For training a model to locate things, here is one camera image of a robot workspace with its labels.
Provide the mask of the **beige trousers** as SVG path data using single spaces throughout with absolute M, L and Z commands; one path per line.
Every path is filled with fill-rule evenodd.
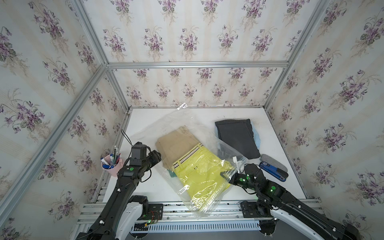
M 163 166 L 171 170 L 173 163 L 180 159 L 199 143 L 199 140 L 186 126 L 160 137 L 155 146 L 161 154 Z

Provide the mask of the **light blue trousers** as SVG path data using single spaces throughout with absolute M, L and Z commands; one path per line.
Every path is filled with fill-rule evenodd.
M 261 139 L 260 139 L 260 135 L 259 135 L 258 131 L 256 130 L 256 127 L 254 124 L 252 124 L 252 130 L 254 133 L 255 144 L 256 144 L 257 148 L 260 149 L 261 148 Z

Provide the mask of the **dark grey trousers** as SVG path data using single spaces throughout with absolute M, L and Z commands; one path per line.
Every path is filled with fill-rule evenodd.
M 222 120 L 215 122 L 218 138 L 247 159 L 258 159 L 261 154 L 254 139 L 250 119 Z

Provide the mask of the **yellow-green trousers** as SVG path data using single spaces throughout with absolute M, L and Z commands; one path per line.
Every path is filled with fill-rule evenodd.
M 229 187 L 229 177 L 236 168 L 198 143 L 173 163 L 172 171 L 182 184 L 178 194 L 198 215 L 207 215 L 221 194 Z

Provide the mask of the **clear plastic vacuum bag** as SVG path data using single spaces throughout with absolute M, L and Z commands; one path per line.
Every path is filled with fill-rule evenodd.
M 249 162 L 203 126 L 185 103 L 132 140 L 161 154 L 156 169 L 197 218 L 213 212 L 230 188 L 231 177 Z

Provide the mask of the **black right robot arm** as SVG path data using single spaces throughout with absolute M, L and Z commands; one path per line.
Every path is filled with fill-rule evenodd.
M 311 240 L 359 240 L 352 224 L 340 224 L 321 215 L 279 184 L 266 179 L 255 164 L 246 164 L 243 172 L 232 174 L 229 183 L 250 190 L 255 202 L 241 202 L 244 218 L 262 218 L 260 231 L 271 235 L 276 221 L 282 221 Z

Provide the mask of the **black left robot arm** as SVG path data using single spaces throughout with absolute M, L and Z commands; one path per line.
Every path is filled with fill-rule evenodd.
M 161 161 L 161 154 L 135 153 L 128 166 L 118 172 L 115 189 L 106 206 L 89 230 L 77 240 L 125 240 L 136 221 L 144 220 L 150 211 L 146 196 L 133 195 L 145 172 Z

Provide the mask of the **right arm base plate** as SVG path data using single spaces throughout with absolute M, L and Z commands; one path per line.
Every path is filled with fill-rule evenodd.
M 262 202 L 243 201 L 240 203 L 243 218 L 272 218 L 270 207 Z

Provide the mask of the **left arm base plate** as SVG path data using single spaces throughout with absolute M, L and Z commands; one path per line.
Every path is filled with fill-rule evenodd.
M 163 219 L 164 204 L 141 205 L 142 212 L 138 221 L 159 221 Z

